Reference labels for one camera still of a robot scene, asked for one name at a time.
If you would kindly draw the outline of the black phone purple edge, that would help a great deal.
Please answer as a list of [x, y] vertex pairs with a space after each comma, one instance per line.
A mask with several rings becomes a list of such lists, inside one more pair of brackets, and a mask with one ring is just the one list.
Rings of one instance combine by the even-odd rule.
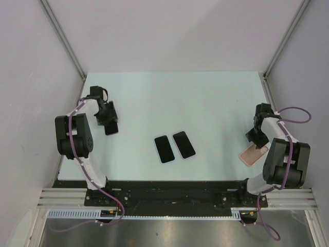
[[104, 126], [105, 135], [110, 136], [119, 132], [118, 123], [111, 122], [109, 125]]

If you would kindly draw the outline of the pink phone case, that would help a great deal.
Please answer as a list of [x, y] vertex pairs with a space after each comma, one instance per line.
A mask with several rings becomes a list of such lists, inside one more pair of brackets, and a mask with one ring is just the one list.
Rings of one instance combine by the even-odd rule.
[[258, 148], [255, 144], [252, 144], [239, 155], [239, 158], [246, 166], [251, 167], [267, 152], [268, 148], [266, 146]]

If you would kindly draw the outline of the black phone teal edge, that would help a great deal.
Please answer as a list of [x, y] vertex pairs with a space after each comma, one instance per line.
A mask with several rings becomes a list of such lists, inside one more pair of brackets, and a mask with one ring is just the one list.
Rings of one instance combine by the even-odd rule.
[[154, 139], [154, 143], [160, 158], [160, 162], [162, 164], [166, 164], [175, 160], [173, 150], [166, 135], [156, 137]]

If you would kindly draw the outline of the blue phone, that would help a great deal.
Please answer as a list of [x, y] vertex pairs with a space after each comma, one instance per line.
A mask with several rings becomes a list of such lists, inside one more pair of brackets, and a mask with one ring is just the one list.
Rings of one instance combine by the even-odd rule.
[[184, 160], [193, 157], [196, 154], [195, 149], [193, 148], [185, 131], [180, 131], [173, 134], [173, 139], [181, 157]]

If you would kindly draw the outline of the lilac phone case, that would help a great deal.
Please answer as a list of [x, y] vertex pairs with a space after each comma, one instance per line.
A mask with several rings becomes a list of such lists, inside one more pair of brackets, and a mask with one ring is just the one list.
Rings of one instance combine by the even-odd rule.
[[194, 155], [190, 155], [190, 156], [183, 156], [183, 155], [180, 155], [180, 157], [182, 158], [182, 160], [188, 160], [188, 159], [191, 159], [191, 158], [194, 158], [196, 156], [196, 154]]

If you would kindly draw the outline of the light blue phone case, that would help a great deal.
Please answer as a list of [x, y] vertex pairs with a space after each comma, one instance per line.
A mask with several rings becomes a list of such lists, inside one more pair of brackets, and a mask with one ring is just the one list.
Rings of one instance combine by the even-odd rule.
[[168, 162], [161, 162], [162, 165], [171, 165], [174, 164], [176, 162], [176, 160], [172, 160], [172, 161], [168, 161]]

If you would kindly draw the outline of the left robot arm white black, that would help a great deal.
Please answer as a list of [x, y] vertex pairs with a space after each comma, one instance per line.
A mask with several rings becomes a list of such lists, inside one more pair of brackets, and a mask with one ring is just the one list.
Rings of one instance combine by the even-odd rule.
[[107, 206], [112, 203], [114, 194], [105, 188], [107, 177], [92, 155], [92, 123], [103, 127], [106, 136], [119, 132], [114, 103], [108, 99], [108, 91], [101, 86], [91, 86], [89, 94], [79, 99], [77, 106], [70, 113], [55, 118], [57, 149], [62, 156], [77, 164], [85, 177], [87, 188], [98, 190], [96, 200]]

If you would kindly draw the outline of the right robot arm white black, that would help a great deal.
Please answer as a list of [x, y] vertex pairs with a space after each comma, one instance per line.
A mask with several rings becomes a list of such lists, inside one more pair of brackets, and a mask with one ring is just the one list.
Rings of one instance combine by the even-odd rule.
[[[285, 110], [300, 110], [308, 119], [298, 121], [281, 117]], [[256, 195], [264, 195], [274, 189], [299, 188], [306, 178], [310, 145], [298, 141], [285, 127], [285, 123], [305, 124], [312, 115], [300, 107], [287, 107], [274, 111], [270, 104], [261, 103], [255, 108], [253, 127], [245, 136], [255, 150], [266, 154], [262, 173], [249, 178], [246, 188], [237, 193], [242, 206], [250, 206]]]

